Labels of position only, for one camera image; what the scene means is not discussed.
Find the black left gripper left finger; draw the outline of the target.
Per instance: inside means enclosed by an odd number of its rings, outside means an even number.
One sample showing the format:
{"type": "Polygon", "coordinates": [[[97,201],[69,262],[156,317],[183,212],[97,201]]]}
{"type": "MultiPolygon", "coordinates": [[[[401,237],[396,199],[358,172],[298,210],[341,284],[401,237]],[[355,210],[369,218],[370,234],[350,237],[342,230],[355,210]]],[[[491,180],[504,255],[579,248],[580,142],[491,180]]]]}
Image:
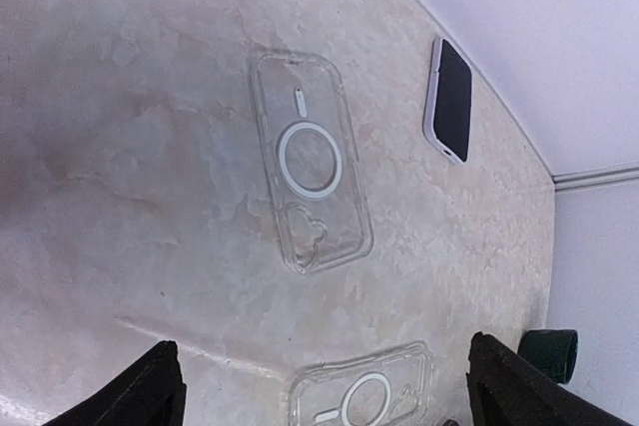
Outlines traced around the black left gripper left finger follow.
{"type": "Polygon", "coordinates": [[[47,424],[182,425],[186,395],[178,345],[163,340],[94,395],[47,424]]]}

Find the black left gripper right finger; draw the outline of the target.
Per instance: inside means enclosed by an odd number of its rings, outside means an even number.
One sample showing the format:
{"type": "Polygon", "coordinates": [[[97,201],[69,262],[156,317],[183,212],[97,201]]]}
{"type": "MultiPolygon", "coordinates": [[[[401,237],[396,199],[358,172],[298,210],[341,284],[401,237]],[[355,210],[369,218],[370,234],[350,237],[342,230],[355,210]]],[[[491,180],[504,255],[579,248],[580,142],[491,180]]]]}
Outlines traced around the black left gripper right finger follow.
{"type": "Polygon", "coordinates": [[[477,332],[468,355],[474,425],[624,425],[551,381],[496,337],[477,332]]]}

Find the clear magsafe phone case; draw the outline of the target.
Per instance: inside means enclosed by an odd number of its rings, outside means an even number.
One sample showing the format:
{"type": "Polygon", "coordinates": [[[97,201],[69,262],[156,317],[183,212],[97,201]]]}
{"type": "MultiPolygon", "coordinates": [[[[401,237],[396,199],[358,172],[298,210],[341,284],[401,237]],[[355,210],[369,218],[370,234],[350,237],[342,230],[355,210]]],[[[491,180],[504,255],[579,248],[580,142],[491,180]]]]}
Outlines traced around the clear magsafe phone case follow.
{"type": "Polygon", "coordinates": [[[313,274],[367,256],[373,227],[338,68],[316,54],[256,49],[248,71],[285,264],[313,274]]]}

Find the black smartphone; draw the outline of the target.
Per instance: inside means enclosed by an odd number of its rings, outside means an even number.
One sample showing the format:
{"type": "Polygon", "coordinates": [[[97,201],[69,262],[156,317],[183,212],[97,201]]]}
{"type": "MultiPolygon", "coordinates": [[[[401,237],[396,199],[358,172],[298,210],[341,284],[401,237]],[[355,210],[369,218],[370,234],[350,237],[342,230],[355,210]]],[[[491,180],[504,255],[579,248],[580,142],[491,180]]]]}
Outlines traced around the black smartphone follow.
{"type": "Polygon", "coordinates": [[[469,149],[472,74],[445,39],[440,43],[437,74],[433,131],[439,142],[465,163],[469,149]]]}

